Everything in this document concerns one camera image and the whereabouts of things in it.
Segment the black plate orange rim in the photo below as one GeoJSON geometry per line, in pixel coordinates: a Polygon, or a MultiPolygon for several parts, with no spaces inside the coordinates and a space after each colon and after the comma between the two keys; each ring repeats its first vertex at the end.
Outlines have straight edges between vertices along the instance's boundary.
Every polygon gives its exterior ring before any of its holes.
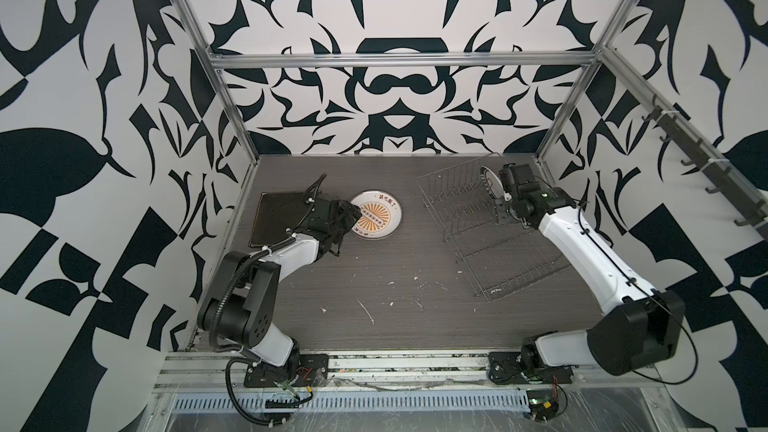
{"type": "Polygon", "coordinates": [[[262,193],[257,205],[248,245],[252,248],[284,240],[308,208],[303,192],[262,193]]]}

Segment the round white plate green rim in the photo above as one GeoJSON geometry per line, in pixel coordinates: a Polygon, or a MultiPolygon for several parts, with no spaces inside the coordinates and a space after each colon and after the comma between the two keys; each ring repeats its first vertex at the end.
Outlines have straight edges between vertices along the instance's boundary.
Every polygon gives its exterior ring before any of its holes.
{"type": "Polygon", "coordinates": [[[503,188],[503,184],[499,176],[492,169],[487,166],[482,166],[480,175],[484,187],[490,197],[493,199],[505,198],[506,192],[503,188]]]}

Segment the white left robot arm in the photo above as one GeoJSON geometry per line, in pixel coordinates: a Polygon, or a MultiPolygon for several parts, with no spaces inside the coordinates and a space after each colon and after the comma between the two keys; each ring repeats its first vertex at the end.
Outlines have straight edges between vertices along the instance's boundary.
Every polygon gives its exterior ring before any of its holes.
{"type": "Polygon", "coordinates": [[[224,380],[235,411],[257,426],[282,426],[291,415],[247,411],[233,387],[236,364],[262,372],[288,392],[292,401],[287,408],[296,410],[313,399],[311,390],[302,397],[292,389],[298,378],[300,346],[275,325],[273,315],[280,281],[327,254],[339,256],[345,236],[362,217],[360,208],[350,201],[321,194],[326,177],[321,174],[302,192],[301,218],[289,223],[280,241],[255,252],[225,255],[198,312],[197,327],[208,334],[210,349],[233,355],[225,365],[224,380]]]}

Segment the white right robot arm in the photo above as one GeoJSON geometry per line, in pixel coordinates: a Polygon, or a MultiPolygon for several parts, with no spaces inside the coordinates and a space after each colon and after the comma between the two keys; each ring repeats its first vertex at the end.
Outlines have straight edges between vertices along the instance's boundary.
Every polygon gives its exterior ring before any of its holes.
{"type": "Polygon", "coordinates": [[[589,224],[579,202],[540,180],[527,164],[508,163],[481,177],[504,217],[540,232],[557,248],[602,313],[589,329],[527,338],[518,356],[521,375],[573,366],[599,367],[613,376],[639,374],[675,356],[680,339],[690,336],[683,326],[684,302],[621,259],[589,224]]]}

